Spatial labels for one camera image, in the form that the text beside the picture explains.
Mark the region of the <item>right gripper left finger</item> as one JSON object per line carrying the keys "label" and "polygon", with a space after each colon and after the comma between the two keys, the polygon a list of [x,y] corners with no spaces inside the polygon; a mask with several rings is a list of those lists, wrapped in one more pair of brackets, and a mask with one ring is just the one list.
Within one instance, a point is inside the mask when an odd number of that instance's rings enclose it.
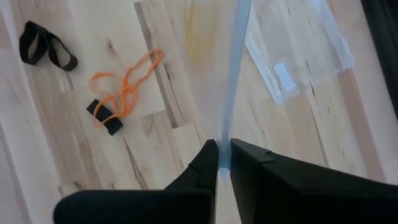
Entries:
{"label": "right gripper left finger", "polygon": [[200,188],[215,190],[219,150],[214,139],[207,140],[188,167],[165,190]]}

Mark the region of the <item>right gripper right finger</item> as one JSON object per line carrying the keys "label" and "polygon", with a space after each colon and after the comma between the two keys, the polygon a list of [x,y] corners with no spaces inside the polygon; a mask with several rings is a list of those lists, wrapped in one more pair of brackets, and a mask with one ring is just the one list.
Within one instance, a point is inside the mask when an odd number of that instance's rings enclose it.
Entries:
{"label": "right gripper right finger", "polygon": [[231,140],[242,224],[398,224],[398,186]]}

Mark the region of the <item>small black block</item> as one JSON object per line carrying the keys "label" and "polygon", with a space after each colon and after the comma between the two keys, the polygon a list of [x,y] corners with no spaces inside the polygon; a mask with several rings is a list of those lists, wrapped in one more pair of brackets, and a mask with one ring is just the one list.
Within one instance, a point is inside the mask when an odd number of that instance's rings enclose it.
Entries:
{"label": "small black block", "polygon": [[97,111],[95,111],[99,103],[97,99],[94,99],[86,110],[93,115],[94,121],[98,121],[98,124],[104,125],[108,133],[113,136],[123,127],[123,124],[119,118],[112,117],[113,112],[105,106],[100,106]]}

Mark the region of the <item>clear plastic zip bag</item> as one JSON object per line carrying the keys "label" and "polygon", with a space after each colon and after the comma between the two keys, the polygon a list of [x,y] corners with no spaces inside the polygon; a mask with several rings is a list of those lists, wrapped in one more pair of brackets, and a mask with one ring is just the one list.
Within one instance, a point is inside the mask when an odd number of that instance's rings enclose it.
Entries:
{"label": "clear plastic zip bag", "polygon": [[227,180],[231,168],[229,131],[252,0],[184,0],[186,7],[202,4],[213,16],[213,46],[209,59],[194,65],[185,50],[188,74],[198,117],[205,136],[215,139],[219,150],[218,173]]}
{"label": "clear plastic zip bag", "polygon": [[253,0],[245,46],[278,105],[354,66],[328,0]]}

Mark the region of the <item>black aluminium table frame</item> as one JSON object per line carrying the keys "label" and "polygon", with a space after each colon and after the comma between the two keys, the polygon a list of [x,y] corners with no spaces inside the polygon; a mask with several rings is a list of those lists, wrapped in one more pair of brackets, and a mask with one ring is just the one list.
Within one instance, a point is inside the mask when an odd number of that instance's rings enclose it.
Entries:
{"label": "black aluminium table frame", "polygon": [[361,0],[398,118],[398,0]]}

